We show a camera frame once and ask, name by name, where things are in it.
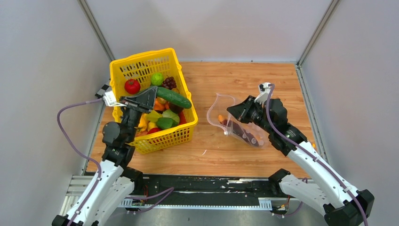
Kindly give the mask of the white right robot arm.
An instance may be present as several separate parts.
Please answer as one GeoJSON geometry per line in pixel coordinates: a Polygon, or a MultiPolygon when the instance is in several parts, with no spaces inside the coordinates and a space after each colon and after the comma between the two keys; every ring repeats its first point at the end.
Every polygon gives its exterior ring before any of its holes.
{"type": "Polygon", "coordinates": [[[280,99],[257,103],[253,96],[230,106],[227,111],[239,122],[253,123],[269,134],[272,146],[299,165],[313,180],[307,184],[285,169],[272,176],[269,191],[274,196],[287,194],[320,213],[329,226],[368,225],[374,196],[359,190],[340,176],[313,148],[307,137],[287,119],[280,99]]]}

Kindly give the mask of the green cucumber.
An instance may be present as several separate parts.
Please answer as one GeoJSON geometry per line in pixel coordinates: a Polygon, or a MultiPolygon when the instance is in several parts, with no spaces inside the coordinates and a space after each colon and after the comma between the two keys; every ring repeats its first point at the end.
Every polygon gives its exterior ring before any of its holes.
{"type": "Polygon", "coordinates": [[[185,98],[179,93],[176,93],[172,90],[169,90],[164,87],[158,87],[157,88],[157,97],[163,98],[168,102],[171,102],[172,104],[184,108],[184,109],[189,109],[192,107],[192,103],[189,99],[185,98]]]}

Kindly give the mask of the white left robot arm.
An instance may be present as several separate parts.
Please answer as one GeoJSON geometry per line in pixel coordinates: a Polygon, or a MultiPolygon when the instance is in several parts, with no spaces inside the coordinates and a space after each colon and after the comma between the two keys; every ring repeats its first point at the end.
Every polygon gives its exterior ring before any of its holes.
{"type": "Polygon", "coordinates": [[[137,95],[119,99],[112,91],[107,91],[102,98],[94,100],[106,106],[121,107],[122,121],[104,125],[106,148],[100,162],[79,153],[97,166],[97,172],[76,204],[65,215],[55,216],[53,226],[102,226],[128,194],[143,191],[143,174],[128,167],[135,151],[129,143],[135,139],[142,114],[153,110],[157,91],[157,87],[150,87],[137,95]]]}

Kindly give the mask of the clear zip top bag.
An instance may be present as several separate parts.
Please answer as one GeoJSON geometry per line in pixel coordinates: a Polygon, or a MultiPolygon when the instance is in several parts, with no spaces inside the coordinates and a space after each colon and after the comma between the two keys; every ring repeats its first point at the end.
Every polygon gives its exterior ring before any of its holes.
{"type": "MultiPolygon", "coordinates": [[[[222,115],[222,116],[226,117],[227,119],[238,123],[247,132],[250,132],[251,134],[253,134],[259,143],[259,146],[255,147],[255,148],[265,149],[270,144],[265,131],[261,130],[261,128],[259,128],[258,126],[256,126],[253,123],[249,123],[249,124],[241,123],[241,122],[237,121],[231,114],[229,114],[227,112],[227,107],[237,105],[238,103],[239,103],[238,99],[231,95],[224,95],[224,94],[217,93],[214,103],[210,106],[210,108],[208,109],[208,112],[207,112],[208,123],[215,127],[219,127],[224,132],[224,126],[222,126],[217,119],[218,115],[222,115]]],[[[230,137],[237,139],[234,135],[225,135],[225,136],[230,136],[230,137]]]]}

